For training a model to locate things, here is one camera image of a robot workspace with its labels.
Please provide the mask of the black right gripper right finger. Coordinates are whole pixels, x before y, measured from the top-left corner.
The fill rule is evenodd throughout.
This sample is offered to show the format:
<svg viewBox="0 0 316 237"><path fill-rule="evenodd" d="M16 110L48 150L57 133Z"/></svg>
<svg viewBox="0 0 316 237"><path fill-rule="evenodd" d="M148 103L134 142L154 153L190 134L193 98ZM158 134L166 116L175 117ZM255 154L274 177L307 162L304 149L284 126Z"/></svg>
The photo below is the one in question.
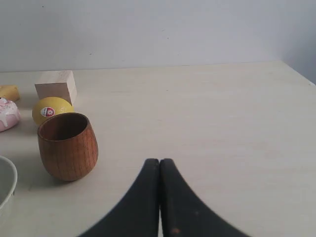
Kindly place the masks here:
<svg viewBox="0 0 316 237"><path fill-rule="evenodd" d="M246 237L213 212L170 158L160 161L160 212L165 237Z"/></svg>

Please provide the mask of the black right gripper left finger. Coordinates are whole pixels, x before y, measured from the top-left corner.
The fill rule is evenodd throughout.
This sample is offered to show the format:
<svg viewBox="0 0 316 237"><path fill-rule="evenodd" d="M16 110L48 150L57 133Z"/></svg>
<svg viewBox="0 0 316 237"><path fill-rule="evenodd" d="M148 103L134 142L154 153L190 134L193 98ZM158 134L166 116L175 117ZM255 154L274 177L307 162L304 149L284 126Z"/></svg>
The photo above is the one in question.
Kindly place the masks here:
<svg viewBox="0 0 316 237"><path fill-rule="evenodd" d="M159 160L146 159L124 197L82 237L157 237Z"/></svg>

